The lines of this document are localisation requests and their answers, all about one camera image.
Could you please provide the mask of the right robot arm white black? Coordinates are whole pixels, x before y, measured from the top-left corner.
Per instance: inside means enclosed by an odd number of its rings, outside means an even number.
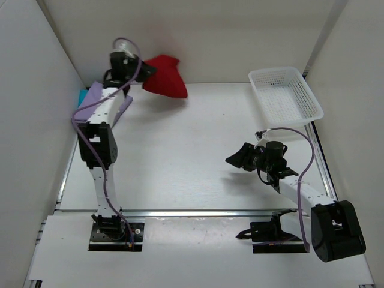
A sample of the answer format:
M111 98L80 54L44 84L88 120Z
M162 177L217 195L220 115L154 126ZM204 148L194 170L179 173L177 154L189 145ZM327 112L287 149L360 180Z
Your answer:
M311 220L311 244L323 262L364 254L366 244L353 205L336 201L303 184L300 175L287 166L287 146L278 141L264 145L245 143L226 162L246 171L264 172L270 185L298 205Z

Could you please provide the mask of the teal t shirt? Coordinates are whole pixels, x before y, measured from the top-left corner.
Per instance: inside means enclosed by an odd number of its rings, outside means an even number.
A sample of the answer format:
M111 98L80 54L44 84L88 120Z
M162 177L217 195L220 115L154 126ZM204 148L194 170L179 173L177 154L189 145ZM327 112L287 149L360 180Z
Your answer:
M86 95L88 93L87 89L82 89L79 93L79 99L78 99L78 107L82 104L83 100L85 99Z

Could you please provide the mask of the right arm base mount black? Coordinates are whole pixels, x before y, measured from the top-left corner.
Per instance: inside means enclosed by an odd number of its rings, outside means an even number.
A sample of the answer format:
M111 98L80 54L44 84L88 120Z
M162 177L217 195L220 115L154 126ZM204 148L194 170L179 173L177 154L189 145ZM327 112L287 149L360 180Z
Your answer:
M251 240L253 254L306 253L295 209L274 211L268 221L254 221L236 235L239 240Z

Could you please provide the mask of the lavender t shirt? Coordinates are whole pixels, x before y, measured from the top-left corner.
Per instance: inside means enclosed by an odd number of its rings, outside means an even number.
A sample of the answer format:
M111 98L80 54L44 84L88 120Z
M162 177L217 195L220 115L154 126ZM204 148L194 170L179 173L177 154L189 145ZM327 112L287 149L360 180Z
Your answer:
M95 81L91 85L91 87L88 89L88 93L87 93L85 99L83 100L82 104L79 106L79 108L88 106L90 104L93 104L94 102L99 101L101 99L101 96L102 96L102 90L103 90L103 85L101 83ZM121 106L118 109L116 116L114 117L113 124L111 125L112 127L117 123L119 118L126 111L126 109L129 107L129 105L132 103L132 101L133 101L133 97L131 97L129 95L127 95L125 97L124 102L121 104ZM93 106L93 107L87 108L81 112L77 112L75 117L74 117L74 120L77 123L86 122L91 117L91 115L93 114L93 112L96 108L97 108L96 106Z

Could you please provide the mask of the white plastic basket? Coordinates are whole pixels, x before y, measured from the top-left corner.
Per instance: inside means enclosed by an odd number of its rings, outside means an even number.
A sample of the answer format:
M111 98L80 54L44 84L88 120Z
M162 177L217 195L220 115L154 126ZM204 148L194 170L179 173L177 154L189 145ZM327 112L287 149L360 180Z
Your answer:
M321 105L297 68L254 70L248 78L268 127L301 127L323 118Z

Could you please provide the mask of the red t shirt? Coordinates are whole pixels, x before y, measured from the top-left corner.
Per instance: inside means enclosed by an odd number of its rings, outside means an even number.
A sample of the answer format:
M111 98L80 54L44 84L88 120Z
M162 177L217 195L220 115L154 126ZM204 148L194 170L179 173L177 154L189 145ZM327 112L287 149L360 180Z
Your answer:
M144 63L156 68L156 72L144 81L142 88L148 92L170 98L186 99L188 92L178 71L180 60L168 55L158 55Z

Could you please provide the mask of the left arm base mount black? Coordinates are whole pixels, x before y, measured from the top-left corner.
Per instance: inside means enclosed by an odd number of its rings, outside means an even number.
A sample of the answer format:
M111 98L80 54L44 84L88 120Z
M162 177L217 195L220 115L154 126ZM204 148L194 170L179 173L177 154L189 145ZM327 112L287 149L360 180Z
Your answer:
M92 230L89 237L89 251L141 252L145 224L130 223L134 240L127 225L118 216L102 217L92 215Z

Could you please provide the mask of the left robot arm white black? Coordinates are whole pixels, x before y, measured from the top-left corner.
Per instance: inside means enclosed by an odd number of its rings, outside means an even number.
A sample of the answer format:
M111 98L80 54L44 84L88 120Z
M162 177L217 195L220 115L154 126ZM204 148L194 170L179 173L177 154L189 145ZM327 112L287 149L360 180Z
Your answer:
M101 97L91 104L95 110L88 120L74 123L81 159L94 180L98 210L93 219L97 229L112 241L134 244L134 233L122 215L115 192L113 166L118 147L112 132L115 119L123 113L131 82L143 83L156 72L139 55L123 51L110 54L110 69L104 75Z

